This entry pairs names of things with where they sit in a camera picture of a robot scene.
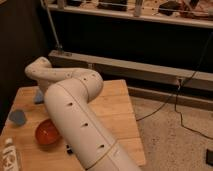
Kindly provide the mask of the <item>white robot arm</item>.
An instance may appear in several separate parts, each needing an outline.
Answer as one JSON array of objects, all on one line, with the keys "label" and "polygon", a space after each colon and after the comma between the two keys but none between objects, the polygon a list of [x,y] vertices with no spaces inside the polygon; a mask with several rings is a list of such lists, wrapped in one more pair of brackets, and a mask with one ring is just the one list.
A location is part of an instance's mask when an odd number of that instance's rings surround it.
[{"label": "white robot arm", "polygon": [[103,89],[97,71],[55,68],[40,57],[25,74],[37,82],[48,115],[85,171],[141,171],[89,106]]}]

